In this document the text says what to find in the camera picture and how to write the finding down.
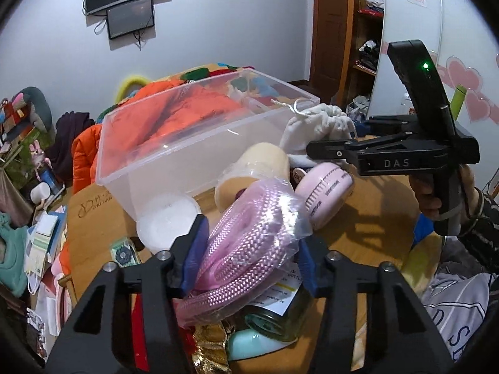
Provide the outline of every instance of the sleeve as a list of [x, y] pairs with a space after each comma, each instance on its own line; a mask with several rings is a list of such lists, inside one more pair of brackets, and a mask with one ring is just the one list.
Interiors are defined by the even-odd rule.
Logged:
[[488, 271], [499, 273], [499, 206], [491, 197], [476, 190], [480, 200], [473, 214], [488, 220], [471, 220], [461, 228], [458, 239]]

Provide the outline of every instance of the white drawstring bag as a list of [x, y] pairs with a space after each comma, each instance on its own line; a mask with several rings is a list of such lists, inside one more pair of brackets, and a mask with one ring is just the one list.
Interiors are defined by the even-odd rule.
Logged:
[[296, 114], [286, 125], [279, 144], [288, 154], [291, 168], [314, 167], [321, 163], [306, 154], [306, 147], [311, 141], [347, 140], [352, 138], [351, 132], [357, 137], [353, 121], [340, 107], [321, 103], [300, 112], [296, 109], [296, 102], [294, 106], [280, 104], [289, 107]]

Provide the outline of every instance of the white round container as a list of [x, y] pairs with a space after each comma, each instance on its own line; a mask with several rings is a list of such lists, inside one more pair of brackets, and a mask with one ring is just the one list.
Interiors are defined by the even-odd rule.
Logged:
[[137, 221], [137, 234], [152, 254], [169, 250], [179, 236], [187, 235], [201, 213], [194, 198], [168, 193], [154, 198]]
[[51, 188], [45, 182], [39, 183], [39, 185], [31, 190], [29, 196], [33, 201], [33, 204], [38, 205], [42, 202], [42, 200], [47, 199], [51, 196]]

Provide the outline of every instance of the jar label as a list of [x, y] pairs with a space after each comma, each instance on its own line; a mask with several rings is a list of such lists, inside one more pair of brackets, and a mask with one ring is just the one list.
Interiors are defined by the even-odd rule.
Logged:
[[249, 305], [265, 308], [283, 316], [302, 282], [298, 265], [296, 263], [290, 265], [290, 270], [278, 283], [251, 301]]

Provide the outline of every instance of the mint green object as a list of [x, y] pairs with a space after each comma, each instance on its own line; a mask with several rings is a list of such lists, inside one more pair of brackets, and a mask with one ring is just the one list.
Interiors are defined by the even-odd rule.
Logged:
[[461, 111], [461, 107], [465, 101], [466, 91], [466, 88], [461, 86], [461, 84], [456, 86], [456, 90], [454, 91], [451, 101], [451, 113], [454, 121], [458, 118], [459, 112]]
[[20, 297], [28, 279], [24, 273], [24, 247], [28, 228], [12, 229], [9, 214], [0, 212], [0, 236], [6, 243], [5, 257], [0, 263], [0, 282], [9, 288], [15, 297]]
[[267, 353], [276, 352], [295, 342], [296, 340], [292, 342], [280, 342], [267, 338], [253, 329], [246, 329], [230, 336], [227, 342], [227, 358], [229, 361], [234, 361], [262, 356]]

